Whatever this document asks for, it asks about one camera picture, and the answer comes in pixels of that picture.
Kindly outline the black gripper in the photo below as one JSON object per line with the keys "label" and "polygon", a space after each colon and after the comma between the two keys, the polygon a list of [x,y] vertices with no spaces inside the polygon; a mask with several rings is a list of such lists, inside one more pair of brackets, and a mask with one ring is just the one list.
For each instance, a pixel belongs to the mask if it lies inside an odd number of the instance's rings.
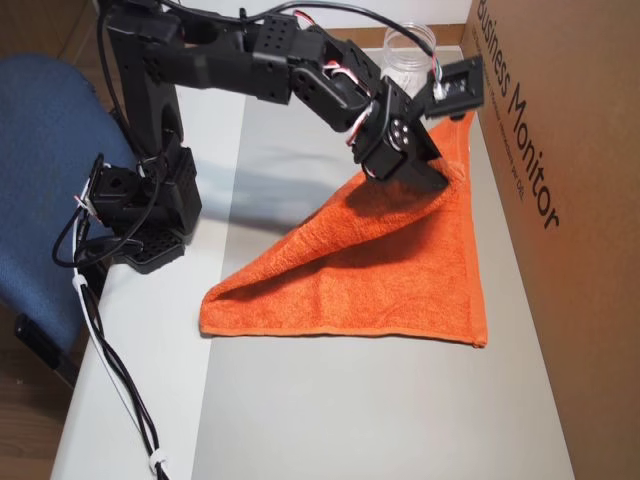
{"label": "black gripper", "polygon": [[369,180],[382,185],[424,194],[440,192],[449,185],[446,176],[436,169],[441,152],[424,129],[425,162],[419,159],[416,132],[408,120],[409,101],[393,80],[382,80],[371,113],[356,134],[354,161]]}

